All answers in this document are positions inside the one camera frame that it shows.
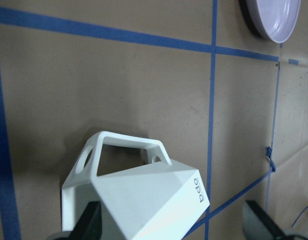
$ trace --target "black object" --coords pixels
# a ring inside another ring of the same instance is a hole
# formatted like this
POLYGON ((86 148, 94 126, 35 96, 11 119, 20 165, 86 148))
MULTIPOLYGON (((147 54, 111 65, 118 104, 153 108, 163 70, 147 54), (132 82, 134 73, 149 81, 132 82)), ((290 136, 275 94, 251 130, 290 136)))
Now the black object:
POLYGON ((251 18, 250 12, 249 12, 249 8, 248 8, 248 4, 247 4, 247 0, 239 0, 239 7, 240 7, 240 10, 242 12, 244 21, 245 21, 248 29, 250 30, 250 32, 254 36, 261 38, 262 37, 261 34, 259 33, 259 31, 257 30, 257 28, 255 27, 255 25, 252 21, 252 18, 251 18))
POLYGON ((286 236, 256 201, 244 203, 243 233, 247 240, 308 240, 300 235, 286 236))
POLYGON ((90 201, 68 237, 55 240, 100 240, 102 236, 101 203, 90 201))

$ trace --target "white bowl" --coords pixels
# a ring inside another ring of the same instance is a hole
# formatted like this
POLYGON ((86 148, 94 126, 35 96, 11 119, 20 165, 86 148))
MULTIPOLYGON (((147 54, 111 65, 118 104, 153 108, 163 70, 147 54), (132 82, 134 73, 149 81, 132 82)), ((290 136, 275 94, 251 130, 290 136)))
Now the white bowl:
POLYGON ((258 32, 275 43, 285 42, 298 19, 301 0, 246 0, 258 32))

